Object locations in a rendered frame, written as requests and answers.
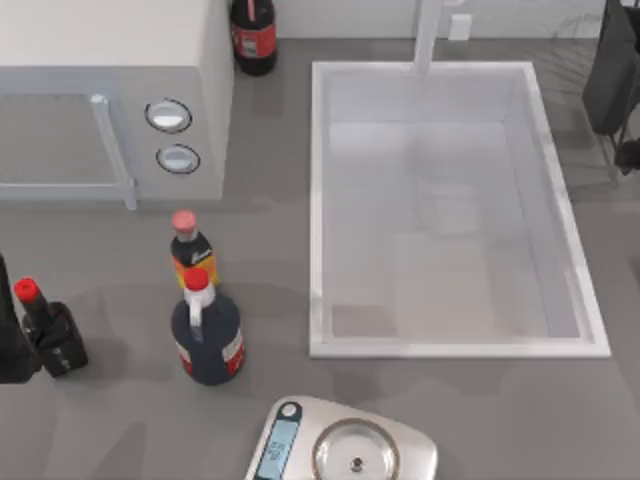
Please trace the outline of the white sink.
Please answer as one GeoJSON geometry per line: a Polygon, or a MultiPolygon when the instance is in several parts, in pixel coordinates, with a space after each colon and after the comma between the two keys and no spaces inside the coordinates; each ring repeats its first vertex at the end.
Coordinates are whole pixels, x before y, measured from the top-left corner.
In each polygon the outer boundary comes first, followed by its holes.
{"type": "Polygon", "coordinates": [[[531,63],[311,82],[312,357],[610,356],[531,63]]]}

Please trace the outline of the dark bottle pink cap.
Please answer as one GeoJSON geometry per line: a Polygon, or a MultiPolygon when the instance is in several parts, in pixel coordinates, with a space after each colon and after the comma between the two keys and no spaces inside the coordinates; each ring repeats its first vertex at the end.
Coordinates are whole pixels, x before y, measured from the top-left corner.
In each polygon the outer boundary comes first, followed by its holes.
{"type": "Polygon", "coordinates": [[[175,236],[170,248],[179,286],[185,287],[185,272],[191,267],[204,269],[211,282],[218,285],[217,258],[211,243],[197,226],[196,214],[191,210],[178,210],[171,221],[175,236]]]}

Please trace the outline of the large dark jug red cap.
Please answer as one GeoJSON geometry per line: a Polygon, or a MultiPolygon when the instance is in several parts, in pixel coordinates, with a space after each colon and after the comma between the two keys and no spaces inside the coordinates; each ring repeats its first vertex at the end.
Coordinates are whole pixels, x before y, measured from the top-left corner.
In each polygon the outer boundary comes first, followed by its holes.
{"type": "Polygon", "coordinates": [[[171,317],[171,332],[183,370],[207,386],[230,382],[242,368],[245,345],[233,299],[216,290],[208,272],[184,273],[184,299],[171,317]]]}

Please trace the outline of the small microwave knob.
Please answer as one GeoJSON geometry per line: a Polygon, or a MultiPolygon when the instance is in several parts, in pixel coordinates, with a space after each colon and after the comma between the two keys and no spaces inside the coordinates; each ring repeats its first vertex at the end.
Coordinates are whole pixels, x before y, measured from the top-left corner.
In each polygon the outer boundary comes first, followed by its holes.
{"type": "Polygon", "coordinates": [[[156,162],[170,174],[189,175],[195,172],[201,163],[198,153],[189,146],[174,144],[156,152],[156,162]]]}

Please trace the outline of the large microwave knob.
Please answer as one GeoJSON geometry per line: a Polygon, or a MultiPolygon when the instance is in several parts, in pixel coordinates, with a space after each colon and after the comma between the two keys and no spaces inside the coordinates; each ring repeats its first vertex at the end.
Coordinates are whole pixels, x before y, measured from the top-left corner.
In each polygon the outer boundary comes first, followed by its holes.
{"type": "Polygon", "coordinates": [[[177,134],[189,128],[193,117],[183,103],[173,99],[163,99],[146,105],[145,119],[155,130],[177,134]]]}

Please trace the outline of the silver kitchen scale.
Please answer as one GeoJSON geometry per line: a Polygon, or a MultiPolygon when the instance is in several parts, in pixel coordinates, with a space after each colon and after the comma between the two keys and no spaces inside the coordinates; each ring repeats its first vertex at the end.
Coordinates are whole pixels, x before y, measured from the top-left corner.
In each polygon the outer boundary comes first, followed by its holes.
{"type": "Polygon", "coordinates": [[[270,409],[244,480],[436,480],[438,450],[395,420],[319,398],[270,409]]]}

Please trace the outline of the dark bottle red label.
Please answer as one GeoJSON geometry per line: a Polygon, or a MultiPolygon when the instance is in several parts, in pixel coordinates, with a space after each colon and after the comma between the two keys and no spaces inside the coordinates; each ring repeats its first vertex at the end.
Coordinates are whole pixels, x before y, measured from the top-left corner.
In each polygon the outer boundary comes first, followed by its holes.
{"type": "Polygon", "coordinates": [[[273,0],[231,0],[230,26],[240,70],[254,77],[269,74],[277,61],[273,0]]]}

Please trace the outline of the tall white tap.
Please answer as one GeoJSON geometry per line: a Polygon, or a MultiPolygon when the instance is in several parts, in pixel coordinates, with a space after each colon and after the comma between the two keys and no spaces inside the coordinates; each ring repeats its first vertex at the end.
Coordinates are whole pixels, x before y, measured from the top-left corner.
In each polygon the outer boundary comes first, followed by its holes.
{"type": "Polygon", "coordinates": [[[416,74],[423,77],[428,75],[443,9],[457,7],[465,2],[466,0],[420,0],[412,66],[416,74]]]}

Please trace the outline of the square black bottle red cap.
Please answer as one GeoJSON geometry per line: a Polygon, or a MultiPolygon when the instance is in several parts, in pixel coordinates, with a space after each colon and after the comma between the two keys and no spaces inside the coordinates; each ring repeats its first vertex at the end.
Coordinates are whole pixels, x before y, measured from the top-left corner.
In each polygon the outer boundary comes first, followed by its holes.
{"type": "Polygon", "coordinates": [[[49,301],[32,277],[18,280],[14,293],[25,310],[22,326],[27,338],[52,377],[88,365],[82,336],[66,304],[49,301]]]}

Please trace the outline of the pale microwave oven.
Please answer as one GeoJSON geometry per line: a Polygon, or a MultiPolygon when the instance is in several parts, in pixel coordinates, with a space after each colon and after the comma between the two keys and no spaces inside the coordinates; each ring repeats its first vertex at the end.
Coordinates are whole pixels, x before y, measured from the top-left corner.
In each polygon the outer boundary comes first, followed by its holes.
{"type": "Polygon", "coordinates": [[[227,0],[0,0],[0,93],[105,96],[137,205],[222,197],[233,89],[227,0]],[[188,129],[147,123],[163,99],[188,107],[188,129]],[[195,172],[158,165],[174,144],[198,153],[195,172]]]}

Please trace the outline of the white wall socket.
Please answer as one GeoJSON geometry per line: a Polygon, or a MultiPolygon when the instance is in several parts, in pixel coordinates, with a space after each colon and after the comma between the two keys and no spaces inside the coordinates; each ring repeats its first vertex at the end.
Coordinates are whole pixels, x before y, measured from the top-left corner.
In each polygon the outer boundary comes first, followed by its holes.
{"type": "Polygon", "coordinates": [[[468,41],[471,37],[473,17],[471,14],[452,14],[450,19],[449,41],[468,41]]]}

